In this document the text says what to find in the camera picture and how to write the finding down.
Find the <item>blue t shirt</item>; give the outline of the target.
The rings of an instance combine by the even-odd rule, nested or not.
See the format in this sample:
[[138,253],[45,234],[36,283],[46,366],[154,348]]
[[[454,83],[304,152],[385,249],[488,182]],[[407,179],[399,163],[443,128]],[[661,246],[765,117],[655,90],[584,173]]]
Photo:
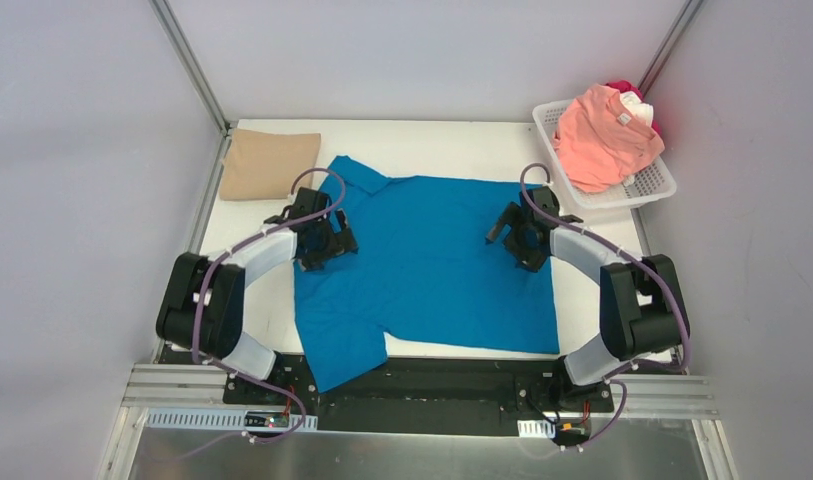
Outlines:
[[322,190],[341,199],[356,253],[294,277],[295,323],[320,391],[384,364],[386,337],[556,355],[552,273],[519,268],[486,234],[515,182],[390,178],[336,157]]

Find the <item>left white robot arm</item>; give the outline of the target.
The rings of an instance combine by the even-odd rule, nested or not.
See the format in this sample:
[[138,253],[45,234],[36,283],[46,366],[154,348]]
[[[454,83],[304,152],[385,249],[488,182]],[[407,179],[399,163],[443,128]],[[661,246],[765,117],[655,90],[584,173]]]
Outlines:
[[268,405],[285,396],[287,378],[274,369],[277,353],[243,330],[247,288],[284,264],[317,271],[359,249],[339,199],[307,187],[291,199],[236,244],[210,255],[179,255],[155,324],[159,338],[188,350],[195,362],[250,377],[249,391]]

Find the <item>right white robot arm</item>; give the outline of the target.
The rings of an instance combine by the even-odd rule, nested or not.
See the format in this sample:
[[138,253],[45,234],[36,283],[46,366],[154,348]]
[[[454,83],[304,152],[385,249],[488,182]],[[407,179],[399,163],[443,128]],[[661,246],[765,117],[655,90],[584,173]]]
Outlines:
[[589,397],[590,385],[688,340],[673,261],[665,255],[637,258],[588,229],[581,218],[561,214],[550,188],[522,190],[486,235],[489,243],[497,239],[529,272],[558,259],[599,287],[598,333],[562,357],[559,376],[549,384],[558,407],[577,408]]

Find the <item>folded beige t shirt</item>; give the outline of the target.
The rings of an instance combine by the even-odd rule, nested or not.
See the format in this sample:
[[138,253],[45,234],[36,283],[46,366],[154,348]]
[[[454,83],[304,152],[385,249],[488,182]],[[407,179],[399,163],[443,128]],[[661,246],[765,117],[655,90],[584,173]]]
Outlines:
[[218,196],[223,201],[284,199],[300,174],[316,165],[320,147],[318,133],[237,129],[222,161]]

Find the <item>salmon pink t shirt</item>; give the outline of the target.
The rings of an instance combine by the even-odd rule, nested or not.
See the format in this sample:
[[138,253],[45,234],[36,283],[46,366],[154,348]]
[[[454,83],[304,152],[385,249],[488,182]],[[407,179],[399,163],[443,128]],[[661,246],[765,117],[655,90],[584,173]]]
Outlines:
[[585,193],[622,184],[665,150],[661,135],[634,118],[619,92],[604,84],[572,100],[551,142],[568,179]]

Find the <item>white plastic basket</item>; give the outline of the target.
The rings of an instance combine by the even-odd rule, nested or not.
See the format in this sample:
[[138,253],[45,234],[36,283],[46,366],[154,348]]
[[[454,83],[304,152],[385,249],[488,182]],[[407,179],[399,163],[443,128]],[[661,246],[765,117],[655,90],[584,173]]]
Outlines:
[[545,150],[545,163],[551,184],[565,199],[569,210],[600,212],[616,209],[634,209],[674,195],[677,184],[661,157],[636,173],[632,180],[609,187],[600,193],[585,193],[568,179],[551,142],[558,120],[571,104],[570,100],[552,101],[537,105],[532,117]]

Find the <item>white garment in basket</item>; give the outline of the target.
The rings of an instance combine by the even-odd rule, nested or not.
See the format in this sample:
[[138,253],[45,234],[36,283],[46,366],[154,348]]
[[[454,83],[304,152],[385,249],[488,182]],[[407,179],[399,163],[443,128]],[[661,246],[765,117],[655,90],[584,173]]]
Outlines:
[[621,93],[620,101],[634,118],[648,127],[653,127],[654,107],[651,104],[644,102],[634,91]]

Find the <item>magenta garment in basket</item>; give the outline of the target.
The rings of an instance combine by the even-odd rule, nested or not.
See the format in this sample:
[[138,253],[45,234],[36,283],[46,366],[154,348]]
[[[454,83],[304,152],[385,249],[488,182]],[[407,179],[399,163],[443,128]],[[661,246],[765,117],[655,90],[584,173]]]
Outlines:
[[[629,82],[627,80],[617,80],[617,81],[607,82],[606,86],[617,90],[619,92],[619,95],[621,93],[623,93],[623,92],[634,91],[636,94],[638,94],[642,98],[642,100],[644,102],[646,102],[644,100],[643,94],[640,92],[640,90],[635,85],[633,85],[631,82]],[[653,127],[650,127],[650,128],[652,128],[653,131],[656,132],[658,135],[662,135],[661,128],[660,128],[659,124],[655,120],[655,109],[654,109]]]

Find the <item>right controller board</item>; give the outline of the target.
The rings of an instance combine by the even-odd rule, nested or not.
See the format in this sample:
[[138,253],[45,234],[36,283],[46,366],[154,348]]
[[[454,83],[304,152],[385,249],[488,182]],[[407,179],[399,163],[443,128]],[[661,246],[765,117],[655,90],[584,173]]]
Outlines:
[[590,439],[590,431],[571,423],[551,423],[547,420],[518,420],[521,438],[546,438],[557,445],[577,445]]

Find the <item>controller board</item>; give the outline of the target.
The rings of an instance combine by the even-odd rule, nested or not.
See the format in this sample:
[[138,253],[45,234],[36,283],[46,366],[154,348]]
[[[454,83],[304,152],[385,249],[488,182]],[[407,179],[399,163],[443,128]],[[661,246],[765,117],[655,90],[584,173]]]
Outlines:
[[200,408],[154,408],[146,417],[149,428],[242,431],[276,434],[297,427],[298,431],[316,431],[318,418],[313,415],[285,415],[265,410],[218,410]]
[[521,438],[546,438],[557,445],[577,445],[590,439],[590,431],[571,423],[551,423],[547,420],[518,420]]

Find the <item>left controller board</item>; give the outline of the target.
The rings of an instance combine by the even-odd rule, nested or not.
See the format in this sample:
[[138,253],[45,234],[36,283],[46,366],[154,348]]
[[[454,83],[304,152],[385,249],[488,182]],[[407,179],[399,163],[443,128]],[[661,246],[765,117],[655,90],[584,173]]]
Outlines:
[[285,415],[265,410],[218,410],[200,408],[154,408],[146,417],[149,428],[242,431],[276,434],[297,427],[298,431],[316,431],[318,418],[313,415]]

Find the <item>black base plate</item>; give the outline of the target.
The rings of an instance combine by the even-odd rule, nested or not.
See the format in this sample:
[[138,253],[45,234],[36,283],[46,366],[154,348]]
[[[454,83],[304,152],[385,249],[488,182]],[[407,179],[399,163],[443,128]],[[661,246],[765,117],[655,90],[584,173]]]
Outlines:
[[618,386],[572,386],[553,360],[392,357],[324,391],[305,356],[280,354],[267,381],[226,378],[221,399],[296,413],[292,393],[326,432],[482,437],[513,436],[525,420],[589,423],[621,400]]

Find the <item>aluminium frame rail left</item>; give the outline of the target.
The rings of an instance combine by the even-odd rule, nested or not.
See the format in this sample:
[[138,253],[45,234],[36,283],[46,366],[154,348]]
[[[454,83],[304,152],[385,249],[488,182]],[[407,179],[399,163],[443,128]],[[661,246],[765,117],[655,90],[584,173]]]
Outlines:
[[227,119],[214,90],[211,88],[171,3],[167,0],[150,0],[149,4],[212,123],[222,136],[226,136],[230,130],[231,121]]

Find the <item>aluminium frame rail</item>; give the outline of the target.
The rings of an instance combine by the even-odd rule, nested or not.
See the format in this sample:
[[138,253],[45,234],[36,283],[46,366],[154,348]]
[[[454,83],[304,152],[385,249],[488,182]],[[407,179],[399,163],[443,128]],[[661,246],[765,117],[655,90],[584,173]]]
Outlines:
[[705,0],[686,0],[682,3],[681,8],[637,85],[644,96],[647,96],[655,85],[677,45],[688,32],[694,19],[705,3]]
[[211,88],[171,3],[167,0],[150,0],[149,4],[212,123],[222,136],[226,136],[230,130],[231,121],[227,119],[214,90]]

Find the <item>aluminium frame rail right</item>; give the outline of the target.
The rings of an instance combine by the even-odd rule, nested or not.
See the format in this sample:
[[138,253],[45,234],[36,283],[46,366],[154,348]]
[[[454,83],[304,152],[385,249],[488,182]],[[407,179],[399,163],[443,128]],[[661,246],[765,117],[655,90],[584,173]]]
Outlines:
[[647,96],[655,85],[677,45],[688,32],[694,19],[705,3],[705,0],[686,0],[682,3],[681,8],[637,85],[644,96]]

